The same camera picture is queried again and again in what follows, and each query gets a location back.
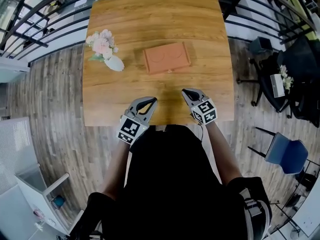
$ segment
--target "metal railing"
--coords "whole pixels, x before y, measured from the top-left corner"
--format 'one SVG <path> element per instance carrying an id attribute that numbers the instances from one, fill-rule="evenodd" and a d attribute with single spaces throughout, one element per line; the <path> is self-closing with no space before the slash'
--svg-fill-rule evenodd
<path id="1" fill-rule="evenodd" d="M 60 17 L 60 18 L 58 18 L 57 20 L 47 24 L 44 27 L 39 27 L 38 23 L 40 23 L 41 21 L 48 20 L 49 17 L 51 15 L 53 15 L 54 13 L 57 13 L 57 12 L 65 9 L 66 7 L 68 7 L 70 5 L 75 4 L 77 1 L 80 1 L 80 0 L 70 0 L 70 1 L 62 4 L 60 7 L 52 10 L 49 13 L 47 13 L 46 15 L 43 15 L 43 14 L 39 13 L 39 10 L 41 10 L 43 7 L 49 5 L 52 1 L 54 1 L 54 0 L 42 0 L 35 7 L 30 8 L 30 11 L 23 18 L 21 18 L 14 26 L 12 26 L 12 28 L 10 30 L 0 29 L 0 31 L 4 31 L 5 32 L 4 37 L 2 39 L 2 42 L 0 43 L 0 47 L 3 47 L 11 36 L 16 36 L 15 40 L 10 45 L 7 45 L 7 47 L 5 48 L 5 50 L 3 51 L 1 56 L 10 57 L 12 59 L 16 59 L 17 58 L 18 60 L 22 59 L 23 57 L 25 57 L 26 55 L 32 53 L 33 51 L 35 51 L 36 49 L 38 49 L 40 47 L 42 47 L 42 48 L 43 47 L 44 48 L 49 47 L 50 42 L 52 42 L 52 41 L 54 41 L 54 40 L 56 40 L 58 38 L 61 38 L 63 36 L 71 34 L 73 32 L 77 32 L 77 31 L 83 30 L 83 29 L 85 29 L 87 27 L 87 26 L 81 26 L 81 27 L 72 29 L 71 31 L 67 31 L 67 32 L 65 32 L 65 33 L 63 33 L 63 34 L 61 34 L 59 36 L 56 36 L 56 37 L 50 39 L 50 40 L 46 40 L 46 41 L 41 42 L 44 38 L 47 38 L 50 35 L 58 32 L 58 31 L 63 30 L 64 28 L 67 28 L 67 27 L 70 27 L 70 26 L 75 25 L 77 23 L 80 23 L 80 22 L 88 20 L 89 19 L 88 16 L 80 18 L 80 19 L 75 20 L 73 22 L 70 22 L 68 24 L 65 24 L 64 26 L 61 26 L 61 27 L 59 27 L 57 29 L 54 29 L 51 32 L 48 32 L 48 33 L 44 34 L 41 38 L 35 39 L 35 35 L 36 34 L 41 33 L 41 32 L 43 32 L 45 30 L 48 30 L 48 28 L 53 26 L 54 24 L 66 19 L 66 18 L 68 18 L 70 16 L 73 16 L 75 14 L 90 10 L 92 8 L 92 5 L 87 5 L 87 6 L 83 7 L 83 8 L 74 10 L 74 11 L 72 11 L 72 12 L 70 12 L 70 13 L 68 13 L 68 14 Z M 262 5 L 262 6 L 266 7 L 267 9 L 271 10 L 272 12 L 274 12 L 275 15 L 277 15 L 278 17 L 280 17 L 280 18 L 282 18 L 284 20 L 281 21 L 281 20 L 279 20 L 277 18 L 274 18 L 274 17 L 271 17 L 271 16 L 269 16 L 269 15 L 267 15 L 267 14 L 265 14 L 265 13 L 259 11 L 259 10 L 256 10 L 256 9 L 248 7 L 248 6 L 244 6 L 243 4 L 239 4 L 239 2 L 241 0 L 218 0 L 218 1 L 219 1 L 219 3 L 221 5 L 223 5 L 223 4 L 227 5 L 226 9 L 223 12 L 223 19 L 224 19 L 224 21 L 226 23 L 233 24 L 233 25 L 240 26 L 240 27 L 245 27 L 245 28 L 248 28 L 248 29 L 263 33 L 263 34 L 266 34 L 266 35 L 268 35 L 270 37 L 278 39 L 280 41 L 280 44 L 286 44 L 286 43 L 288 43 L 288 42 L 290 42 L 292 40 L 295 40 L 296 38 L 298 38 L 300 36 L 303 36 L 303 35 L 305 35 L 305 34 L 307 34 L 309 32 L 312 32 L 312 31 L 316 30 L 315 25 L 312 22 L 312 19 L 311 19 L 310 15 L 309 15 L 308 10 L 304 11 L 305 14 L 307 15 L 307 17 L 306 17 L 303 13 L 301 13 L 295 7 L 290 5 L 286 0 L 275 0 L 275 1 L 277 1 L 277 3 L 280 3 L 281 5 L 285 6 L 285 8 L 287 8 L 291 13 L 296 15 L 296 17 L 299 19 L 299 22 L 297 22 L 295 19 L 293 19 L 291 17 L 291 14 L 287 15 L 287 14 L 279 11 L 278 9 L 272 7 L 270 4 L 264 3 L 264 2 L 262 2 L 260 0 L 250 0 L 250 1 L 253 1 L 255 3 L 258 3 L 259 5 Z M 269 21 L 275 22 L 278 25 L 279 28 L 275 27 L 277 25 L 271 26 L 271 25 L 269 25 L 269 24 L 267 24 L 265 22 L 262 22 L 260 20 L 254 19 L 254 18 L 249 17 L 247 15 L 243 15 L 243 14 L 237 13 L 236 12 L 236 8 L 239 8 L 239 9 L 242 9 L 242 10 L 246 10 L 246 11 L 249 11 L 249 12 L 254 13 L 254 14 L 258 14 L 258 15 L 264 17 L 265 19 L 267 19 Z M 41 18 L 39 20 L 37 20 L 36 22 L 30 24 L 29 19 L 34 14 L 40 15 Z M 261 25 L 263 27 L 266 27 L 267 29 L 270 29 L 272 31 L 269 32 L 269 31 L 266 31 L 266 30 L 262 30 L 262 29 L 260 29 L 258 27 L 254 27 L 254 26 L 243 24 L 243 23 L 240 23 L 240 22 L 237 22 L 237 21 L 234 21 L 234 20 L 230 20 L 230 19 L 228 19 L 229 16 L 233 16 L 233 17 L 237 17 L 237 18 L 240 18 L 240 19 L 244 19 L 244 20 L 253 22 L 255 24 L 258 24 L 258 25 Z M 27 23 L 29 25 L 29 27 L 23 33 L 18 33 L 17 32 L 18 28 L 20 26 L 22 26 L 24 23 Z M 32 35 L 27 36 L 26 34 L 28 33 L 28 31 L 31 30 L 32 28 L 35 28 L 35 27 L 37 28 L 37 31 L 35 33 L 33 33 Z M 19 39 L 24 39 L 24 41 L 22 41 L 14 49 L 9 51 L 9 49 Z M 14 54 L 14 52 L 21 46 L 22 47 L 25 46 L 25 47 L 23 47 L 17 54 Z"/>

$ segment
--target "floor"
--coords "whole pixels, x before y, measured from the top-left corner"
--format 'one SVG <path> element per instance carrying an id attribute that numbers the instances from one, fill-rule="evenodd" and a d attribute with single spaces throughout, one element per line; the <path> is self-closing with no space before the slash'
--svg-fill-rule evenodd
<path id="1" fill-rule="evenodd" d="M 292 175 L 264 161 L 250 151 L 252 146 L 267 152 L 272 137 L 258 131 L 261 127 L 281 132 L 291 139 L 300 139 L 309 151 L 309 159 L 320 162 L 320 130 L 307 121 L 286 118 L 286 112 L 276 113 L 262 96 L 257 107 L 251 101 L 257 97 L 258 86 L 252 83 L 236 84 L 238 77 L 255 78 L 249 64 L 248 44 L 230 39 L 234 74 L 235 120 L 218 123 L 239 162 L 244 177 L 261 177 L 271 202 L 283 206 L 296 187 Z M 79 209 L 86 207 L 91 192 L 99 189 L 106 168 L 113 155 L 116 138 L 113 127 L 85 127 L 82 100 L 83 45 L 77 45 L 35 61 L 23 79 L 7 87 L 7 113 L 12 118 L 30 118 L 35 153 L 48 184 L 68 172 L 70 178 L 62 186 L 66 203 L 62 212 L 72 220 Z M 189 125 L 200 138 L 198 125 Z M 214 165 L 213 153 L 207 132 L 203 146 Z M 311 165 L 309 173 L 318 170 Z M 281 226 L 286 217 L 272 205 L 272 229 Z"/>

